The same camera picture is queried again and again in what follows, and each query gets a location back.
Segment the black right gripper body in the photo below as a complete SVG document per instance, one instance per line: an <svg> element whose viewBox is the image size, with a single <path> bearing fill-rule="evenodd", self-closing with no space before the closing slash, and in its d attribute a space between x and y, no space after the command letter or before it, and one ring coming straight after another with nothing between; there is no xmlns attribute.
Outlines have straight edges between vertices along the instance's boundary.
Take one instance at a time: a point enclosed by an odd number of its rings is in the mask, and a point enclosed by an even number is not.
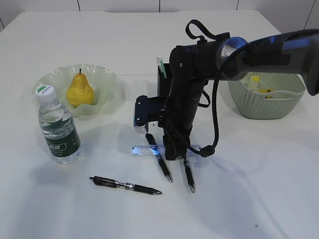
<svg viewBox="0 0 319 239"><path fill-rule="evenodd" d="M206 85L201 78L172 76L162 122L166 149L187 149L190 145L194 117Z"/></svg>

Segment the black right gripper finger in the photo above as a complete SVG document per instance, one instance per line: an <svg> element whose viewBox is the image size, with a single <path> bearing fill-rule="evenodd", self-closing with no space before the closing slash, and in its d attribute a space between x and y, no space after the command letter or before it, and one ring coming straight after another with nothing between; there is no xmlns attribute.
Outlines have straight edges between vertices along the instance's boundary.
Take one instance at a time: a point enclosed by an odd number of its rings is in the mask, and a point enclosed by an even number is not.
<svg viewBox="0 0 319 239"><path fill-rule="evenodd" d="M165 147L165 158L166 160L176 160L178 157L185 158L186 148L184 146L173 146L167 145Z"/></svg>

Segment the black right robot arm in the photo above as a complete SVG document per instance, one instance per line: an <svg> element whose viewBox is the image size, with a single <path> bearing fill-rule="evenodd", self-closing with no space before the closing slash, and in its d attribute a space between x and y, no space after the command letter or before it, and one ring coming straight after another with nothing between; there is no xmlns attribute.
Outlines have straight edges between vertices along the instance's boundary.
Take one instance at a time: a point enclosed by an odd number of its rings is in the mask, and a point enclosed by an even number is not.
<svg viewBox="0 0 319 239"><path fill-rule="evenodd" d="M248 72L302 76L310 95L319 92L319 32L300 30L247 42L229 33L198 36L195 45L176 46L169 57L172 82L165 101L163 143L167 160L185 157L204 86L213 81L216 102L221 80L238 81Z"/></svg>

